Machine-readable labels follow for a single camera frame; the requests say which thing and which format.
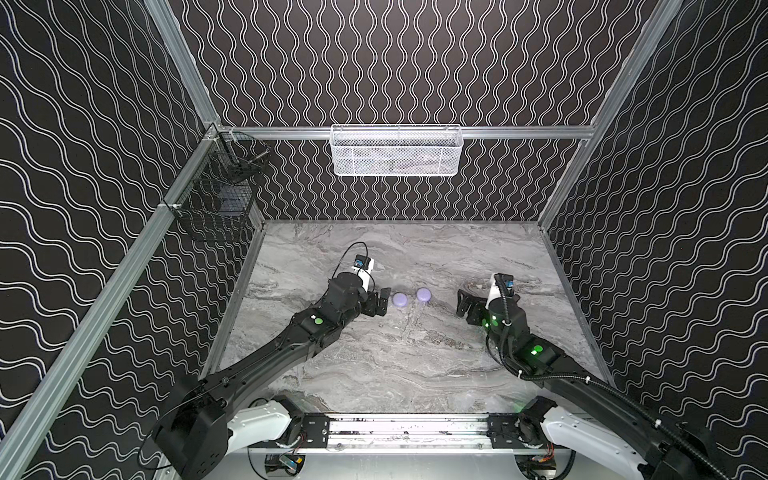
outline purple lid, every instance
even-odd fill
[[[420,288],[416,290],[416,298],[421,302],[428,302],[432,298],[432,292],[428,288]]]
[[[395,306],[406,306],[408,305],[408,297],[404,293],[395,293],[392,297],[392,303]]]

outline black wire basket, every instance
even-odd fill
[[[256,198],[255,175],[263,171],[270,149],[241,157],[215,147],[172,211],[182,229],[195,241],[248,242],[254,227],[249,215]]]

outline black wall panel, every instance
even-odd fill
[[[687,0],[551,238],[620,388],[768,478],[768,2]]]
[[[197,145],[141,0],[0,0],[0,439]]]
[[[279,141],[257,203],[280,220],[533,220],[576,140],[466,141],[453,177],[339,177],[327,141]]]
[[[583,125],[654,0],[173,0],[224,123]]]
[[[247,250],[196,243],[172,226],[24,478],[152,478],[137,466],[138,446],[175,379],[201,372]],[[159,458],[149,442],[141,461]]]

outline gray marble surface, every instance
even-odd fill
[[[531,331],[599,374],[538,228],[517,223],[271,223],[221,367],[318,299],[357,240],[376,261],[377,289],[404,292],[409,305],[390,301],[384,317],[359,316],[336,343],[276,380],[275,393],[324,412],[513,412],[537,394],[555,398],[506,372],[485,351],[482,328],[455,316],[456,290],[487,288],[498,271],[515,276]],[[422,286],[432,291],[427,304],[415,298]]]

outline white mesh basket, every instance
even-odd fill
[[[451,177],[464,140],[458,125],[333,125],[330,145],[336,175]]]

